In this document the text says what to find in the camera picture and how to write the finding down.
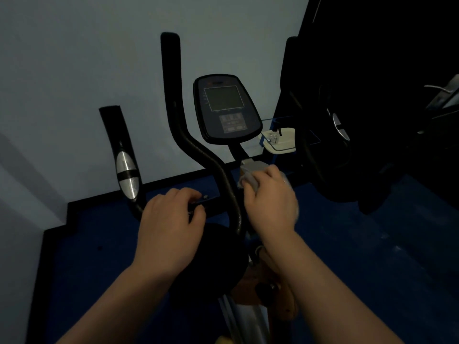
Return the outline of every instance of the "floor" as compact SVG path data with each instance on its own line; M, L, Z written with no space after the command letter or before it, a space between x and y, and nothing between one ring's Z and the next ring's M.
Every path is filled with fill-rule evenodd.
M212 177L175 187L218 195ZM370 215L356 203L326 200L311 184L295 192L298 233L402 340L459 342L459 212L408 176ZM228 218L210 220L225 224ZM54 256L47 343L57 341L131 263L137 227L123 201L79 213L77 233L63 238ZM312 343L301 317L292 330L295 343ZM225 333L217 302L175 310L165 299L139 343L214 344Z

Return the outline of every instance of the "left hand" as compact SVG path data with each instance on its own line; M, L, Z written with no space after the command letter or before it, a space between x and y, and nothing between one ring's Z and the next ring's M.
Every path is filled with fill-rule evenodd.
M206 212L198 206L188 223L188 203L201 196L191 188L173 188L147 203L131 268L143 277L172 282L189 265L202 237Z

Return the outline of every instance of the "black padding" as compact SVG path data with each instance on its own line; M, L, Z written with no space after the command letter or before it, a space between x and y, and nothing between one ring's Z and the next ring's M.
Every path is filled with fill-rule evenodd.
M247 250L236 233L207 223L194 259L169 290L171 304L180 307L216 300L236 286L247 264Z

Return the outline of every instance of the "black baseboard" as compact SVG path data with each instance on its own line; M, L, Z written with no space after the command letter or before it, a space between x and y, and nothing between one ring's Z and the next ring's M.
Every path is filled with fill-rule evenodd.
M259 160L261 159L261 156L255 156L253 159ZM229 169L236 169L240 166L240 163L234 161L227 163L226 166ZM146 183L144 184L144 188L146 192L150 192L209 175L211 175L209 170L202 169ZM77 217L80 211L111 201L120 200L122 198L123 194L121 193L121 190L118 190L68 203L66 224L44 231L40 261L37 277L35 279L35 288L33 291L33 299L28 321L26 344L45 343L46 314L51 296L53 258L59 240L62 237L72 235L76 232Z

